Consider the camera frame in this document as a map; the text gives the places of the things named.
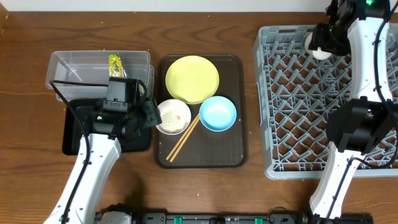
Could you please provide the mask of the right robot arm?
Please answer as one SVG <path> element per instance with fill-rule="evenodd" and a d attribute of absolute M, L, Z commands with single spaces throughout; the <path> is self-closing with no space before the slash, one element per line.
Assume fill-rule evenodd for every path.
<path fill-rule="evenodd" d="M 360 164 L 392 129 L 397 128 L 397 105 L 389 89 L 386 44 L 389 21 L 396 10 L 389 1 L 332 0 L 305 41 L 317 59 L 331 54 L 351 56 L 349 100 L 329 115 L 326 137 L 329 156 L 320 183 L 310 197 L 300 223 L 372 223 L 366 215 L 341 215 L 348 187 Z"/>

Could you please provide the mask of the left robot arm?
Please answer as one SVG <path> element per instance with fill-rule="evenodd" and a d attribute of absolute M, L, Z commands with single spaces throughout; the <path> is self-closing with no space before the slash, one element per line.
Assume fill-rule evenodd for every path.
<path fill-rule="evenodd" d="M 145 151 L 160 124 L 155 100 L 75 99 L 65 102 L 63 150 L 77 158 L 46 223 L 94 223 L 96 208 L 115 162 L 123 152 Z"/>

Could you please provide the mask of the green yellow snack wrapper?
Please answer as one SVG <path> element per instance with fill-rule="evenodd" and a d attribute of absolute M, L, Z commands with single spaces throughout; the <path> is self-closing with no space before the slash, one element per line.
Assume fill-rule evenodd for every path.
<path fill-rule="evenodd" d="M 110 54 L 109 61 L 109 75 L 111 77 L 126 78 L 126 73 L 123 68 L 122 61 L 118 54 Z"/>

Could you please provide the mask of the white plastic cup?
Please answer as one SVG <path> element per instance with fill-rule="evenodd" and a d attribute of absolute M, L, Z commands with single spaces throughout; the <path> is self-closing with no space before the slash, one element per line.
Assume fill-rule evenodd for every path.
<path fill-rule="evenodd" d="M 327 40 L 323 36 L 311 32 L 305 40 L 305 51 L 317 60 L 325 60 L 331 56 L 330 52 L 322 49 L 326 44 Z"/>

